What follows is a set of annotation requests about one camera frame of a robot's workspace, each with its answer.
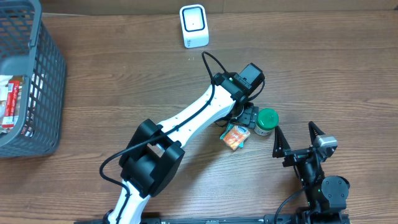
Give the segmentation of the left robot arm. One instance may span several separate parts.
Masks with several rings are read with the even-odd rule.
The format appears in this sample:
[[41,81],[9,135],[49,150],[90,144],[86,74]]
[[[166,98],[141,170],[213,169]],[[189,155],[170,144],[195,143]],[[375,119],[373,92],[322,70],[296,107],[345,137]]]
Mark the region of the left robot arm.
[[226,121],[248,129],[256,126],[258,108],[252,104],[255,89],[265,76],[253,63],[241,73],[222,72],[212,78],[207,91],[179,114],[155,124],[142,122],[127,148],[116,154],[122,168],[123,189],[116,207],[103,223],[140,223],[150,198],[158,195],[175,176],[184,147],[210,124]]

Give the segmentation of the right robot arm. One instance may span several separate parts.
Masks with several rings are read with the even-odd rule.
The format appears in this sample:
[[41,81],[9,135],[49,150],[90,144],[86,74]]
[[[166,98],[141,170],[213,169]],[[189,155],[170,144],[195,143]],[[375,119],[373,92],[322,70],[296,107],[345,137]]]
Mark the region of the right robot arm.
[[[302,188],[285,199],[278,207],[273,222],[284,223],[349,223],[349,216],[342,214],[349,195],[349,181],[338,175],[326,176],[321,163],[330,158],[338,147],[332,135],[325,134],[314,123],[308,123],[311,145],[293,150],[281,128],[275,127],[272,156],[283,158],[284,167],[293,167]],[[283,207],[293,198],[304,193],[306,207],[299,207],[293,215],[281,215]]]

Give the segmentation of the red snack bar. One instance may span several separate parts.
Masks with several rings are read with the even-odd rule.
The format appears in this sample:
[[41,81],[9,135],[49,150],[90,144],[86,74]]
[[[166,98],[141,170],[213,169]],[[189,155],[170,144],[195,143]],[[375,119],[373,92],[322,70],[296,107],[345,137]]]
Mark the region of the red snack bar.
[[2,128],[13,128],[15,125],[14,112],[17,105],[20,81],[9,80],[6,88],[6,106],[4,116],[2,117]]

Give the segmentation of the green lid jar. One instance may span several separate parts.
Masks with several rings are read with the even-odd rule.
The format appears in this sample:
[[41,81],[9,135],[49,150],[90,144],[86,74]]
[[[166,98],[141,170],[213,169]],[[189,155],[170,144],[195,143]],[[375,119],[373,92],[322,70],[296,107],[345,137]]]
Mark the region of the green lid jar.
[[279,115],[270,108],[260,110],[256,120],[254,132],[260,136],[269,135],[279,123]]

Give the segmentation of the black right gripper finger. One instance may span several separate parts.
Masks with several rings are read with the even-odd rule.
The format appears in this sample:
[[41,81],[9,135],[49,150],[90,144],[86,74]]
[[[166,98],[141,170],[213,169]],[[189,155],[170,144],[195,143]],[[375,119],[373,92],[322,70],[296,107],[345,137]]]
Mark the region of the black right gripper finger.
[[286,154],[291,151],[291,148],[279,126],[274,129],[274,147],[272,156],[276,158],[285,157]]
[[308,123],[308,128],[310,133],[311,144],[314,145],[316,137],[319,135],[324,135],[324,132],[313,121],[310,121]]

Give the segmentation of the teal orange tissue pack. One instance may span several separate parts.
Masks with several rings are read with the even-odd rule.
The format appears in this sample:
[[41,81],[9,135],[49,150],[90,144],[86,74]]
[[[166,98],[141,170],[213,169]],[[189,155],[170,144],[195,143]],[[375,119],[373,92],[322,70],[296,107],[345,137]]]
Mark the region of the teal orange tissue pack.
[[243,148],[245,140],[250,136],[250,131],[244,126],[228,124],[220,139],[232,150]]

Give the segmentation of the brown white snack bag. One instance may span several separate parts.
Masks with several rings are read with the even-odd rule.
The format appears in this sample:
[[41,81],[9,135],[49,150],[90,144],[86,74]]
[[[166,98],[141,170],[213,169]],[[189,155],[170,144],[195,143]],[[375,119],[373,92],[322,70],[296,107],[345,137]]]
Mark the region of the brown white snack bag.
[[23,76],[8,76],[8,75],[1,75],[1,135],[8,134],[16,125],[14,125],[13,128],[2,128],[2,117],[4,116],[4,111],[5,111],[5,106],[6,106],[6,88],[9,80],[19,80],[20,81],[20,87],[19,87],[19,93],[18,93],[18,98],[17,98],[17,105],[15,108],[14,112],[14,121],[17,123],[17,120],[19,119],[19,110],[21,107],[21,95],[22,95],[22,86],[24,84],[24,79]]

